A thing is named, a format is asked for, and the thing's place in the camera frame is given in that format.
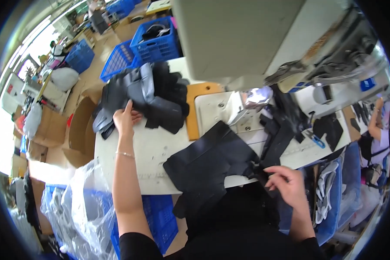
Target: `worker in background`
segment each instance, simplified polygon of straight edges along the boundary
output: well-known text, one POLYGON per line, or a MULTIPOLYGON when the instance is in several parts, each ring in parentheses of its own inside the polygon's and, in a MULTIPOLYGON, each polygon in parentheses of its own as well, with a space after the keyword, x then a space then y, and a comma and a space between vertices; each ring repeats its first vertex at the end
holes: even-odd
MULTIPOLYGON (((132 105, 129 101, 125 109, 113 116, 119 132, 113 201, 119 226, 120 259, 162 259, 143 211, 133 150, 133 125, 142 116, 132 110, 132 105)), ((266 187, 278 189, 293 208, 289 236, 279 231, 279 218, 266 214, 271 211, 271 203, 259 198, 270 196, 256 182, 227 189, 226 195, 207 215, 186 219, 185 247, 165 258, 325 259, 312 226, 302 173, 284 166, 265 171, 274 173, 266 187)))
POLYGON ((98 0, 91 0, 92 2, 88 5, 88 16, 93 25, 93 28, 98 31, 99 34, 103 34, 108 28, 109 25, 104 20, 103 7, 99 6, 98 0))
POLYGON ((39 58, 39 61, 40 61, 41 65, 45 64, 45 62, 48 60, 48 56, 47 55, 39 55, 38 58, 39 58))
POLYGON ((65 61, 65 58, 69 52, 60 44, 56 44, 55 41, 51 41, 51 55, 52 59, 59 61, 57 64, 58 68, 68 67, 68 64, 65 61))
POLYGON ((382 119, 383 98, 375 102, 375 108, 368 125, 368 134, 361 136, 358 141, 361 154, 361 167, 381 164, 390 153, 388 129, 383 126, 382 119))

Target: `black sleeve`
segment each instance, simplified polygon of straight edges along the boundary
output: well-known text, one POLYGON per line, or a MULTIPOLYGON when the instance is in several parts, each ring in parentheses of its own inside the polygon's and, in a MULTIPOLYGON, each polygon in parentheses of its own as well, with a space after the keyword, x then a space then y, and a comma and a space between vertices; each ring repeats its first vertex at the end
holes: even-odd
POLYGON ((120 236, 120 260, 158 260, 163 259, 156 243, 140 233, 125 233, 120 236))
POLYGON ((318 245, 316 237, 310 237, 299 243, 299 246, 305 250, 310 259, 326 260, 327 256, 318 245))

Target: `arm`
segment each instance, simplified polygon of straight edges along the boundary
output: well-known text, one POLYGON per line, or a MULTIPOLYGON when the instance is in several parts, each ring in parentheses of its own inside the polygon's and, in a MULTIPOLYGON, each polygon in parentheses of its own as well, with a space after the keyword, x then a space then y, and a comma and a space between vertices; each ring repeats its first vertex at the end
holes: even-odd
POLYGON ((381 113, 380 109, 383 107, 383 98, 379 98, 375 102, 375 109, 373 111, 373 114, 371 115, 371 119, 369 122, 369 133, 370 135, 376 139, 376 140, 381 140, 381 128, 378 127, 378 125, 382 126, 381 124, 381 113))
POLYGON ((289 231, 292 240, 301 242, 315 237, 302 173, 284 166, 272 166, 266 168, 265 171, 274 173, 269 176, 265 186, 270 187, 270 190, 277 188, 283 200, 293 208, 289 231))
POLYGON ((117 154, 115 156, 114 209, 119 225, 119 236, 129 232, 137 232, 153 239, 143 211, 133 151, 133 123, 140 121, 141 115, 131 111, 132 105, 132 102, 129 101, 125 110, 118 110, 113 116, 115 126, 119 131, 117 151, 131 155, 117 154))

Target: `black shirt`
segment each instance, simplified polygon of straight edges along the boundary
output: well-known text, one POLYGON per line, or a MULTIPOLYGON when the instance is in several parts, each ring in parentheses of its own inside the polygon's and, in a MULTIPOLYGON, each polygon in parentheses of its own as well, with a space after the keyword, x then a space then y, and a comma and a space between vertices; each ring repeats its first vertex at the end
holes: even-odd
MULTIPOLYGON (((227 189, 203 216, 186 218, 188 242, 169 260, 192 259, 326 259, 316 238, 294 243, 278 230, 272 199, 258 184, 227 189)), ((120 237, 120 259, 158 260, 156 243, 140 233, 120 237)))

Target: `red sign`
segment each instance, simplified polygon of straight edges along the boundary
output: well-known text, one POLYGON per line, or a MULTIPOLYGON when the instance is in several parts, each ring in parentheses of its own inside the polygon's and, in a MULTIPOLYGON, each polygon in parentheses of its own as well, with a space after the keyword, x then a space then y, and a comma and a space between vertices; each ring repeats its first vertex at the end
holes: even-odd
POLYGON ((10 94, 10 92, 11 92, 11 90, 13 89, 13 85, 12 84, 10 84, 9 85, 9 87, 7 88, 7 93, 9 93, 10 94))

